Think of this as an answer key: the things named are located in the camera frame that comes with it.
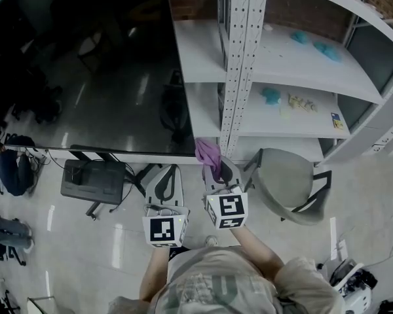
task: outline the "shelf upright post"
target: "shelf upright post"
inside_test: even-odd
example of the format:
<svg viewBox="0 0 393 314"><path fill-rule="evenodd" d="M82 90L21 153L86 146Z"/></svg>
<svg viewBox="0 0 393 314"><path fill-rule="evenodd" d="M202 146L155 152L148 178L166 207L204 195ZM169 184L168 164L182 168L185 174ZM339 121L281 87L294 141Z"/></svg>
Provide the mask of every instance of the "shelf upright post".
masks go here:
<svg viewBox="0 0 393 314"><path fill-rule="evenodd" d="M219 145L221 154L226 155L242 69L249 0L217 0L217 5L218 30L227 72L225 84L221 85L224 104Z"/></svg>
<svg viewBox="0 0 393 314"><path fill-rule="evenodd" d="M250 88L252 87L253 66L255 64L257 49L261 41L266 2L267 0L249 0L242 72L238 83L238 92L233 111L233 122L226 153L226 157L228 158L232 157L234 148L236 147L243 111L249 97Z"/></svg>

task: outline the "purple cloth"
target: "purple cloth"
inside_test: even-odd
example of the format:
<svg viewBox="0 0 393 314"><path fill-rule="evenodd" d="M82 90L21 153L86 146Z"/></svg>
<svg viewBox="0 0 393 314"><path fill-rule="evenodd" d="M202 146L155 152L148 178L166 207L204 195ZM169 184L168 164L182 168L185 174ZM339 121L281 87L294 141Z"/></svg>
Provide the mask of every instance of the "purple cloth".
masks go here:
<svg viewBox="0 0 393 314"><path fill-rule="evenodd" d="M221 151L215 143L206 139L195 139L195 156L197 160L211 167L213 178L218 180L221 175Z"/></svg>

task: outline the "grey chair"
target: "grey chair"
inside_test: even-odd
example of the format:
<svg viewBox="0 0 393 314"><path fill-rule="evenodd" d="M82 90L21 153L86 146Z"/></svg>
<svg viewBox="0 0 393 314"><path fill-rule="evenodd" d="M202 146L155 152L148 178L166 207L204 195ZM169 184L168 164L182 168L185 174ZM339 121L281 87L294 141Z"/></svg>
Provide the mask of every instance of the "grey chair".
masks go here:
<svg viewBox="0 0 393 314"><path fill-rule="evenodd" d="M281 220L312 226L324 218L324 207L331 187L332 172L313 174L313 165L292 152L260 149L244 167L255 166L245 186L252 186L262 202ZM326 178L326 184L310 196L313 181Z"/></svg>

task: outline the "white tiled floor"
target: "white tiled floor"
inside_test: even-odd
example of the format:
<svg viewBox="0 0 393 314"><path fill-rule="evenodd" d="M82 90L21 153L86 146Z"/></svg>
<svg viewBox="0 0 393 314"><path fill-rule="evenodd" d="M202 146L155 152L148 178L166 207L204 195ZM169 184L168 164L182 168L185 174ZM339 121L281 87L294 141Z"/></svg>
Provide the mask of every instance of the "white tiled floor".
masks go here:
<svg viewBox="0 0 393 314"><path fill-rule="evenodd" d="M185 204L191 210L185 245L198 247L210 234L221 245L236 244L230 232L215 231L203 210L201 167L180 169ZM280 222L251 191L246 225L284 261L305 255L323 262L331 251L329 218L336 217L338 236L346 239L351 257L365 264L387 258L393 244L393 156L380 153L332 170L323 223L304 227ZM144 198L133 188L118 211L109 214L103 206L94 222L84 215L89 202L60 194L62 171L53 163L46 166L31 196L0 196L2 217L28 222L36 242L26 267L13 260L0 262L0 277L6 279L0 287L10 290L25 313L27 297L47 295L48 274L49 292L60 305L77 314L106 313L114 297L138 296L151 255L141 223Z"/></svg>

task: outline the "brick wall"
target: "brick wall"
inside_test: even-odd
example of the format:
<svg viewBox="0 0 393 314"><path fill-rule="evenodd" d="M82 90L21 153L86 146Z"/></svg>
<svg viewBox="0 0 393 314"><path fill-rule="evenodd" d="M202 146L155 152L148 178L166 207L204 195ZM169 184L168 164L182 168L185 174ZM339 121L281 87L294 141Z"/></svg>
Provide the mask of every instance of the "brick wall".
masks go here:
<svg viewBox="0 0 393 314"><path fill-rule="evenodd" d="M171 0L175 20L217 17L217 0ZM393 18L393 0L366 0ZM341 42L351 13L327 0L267 0L265 22L303 29Z"/></svg>

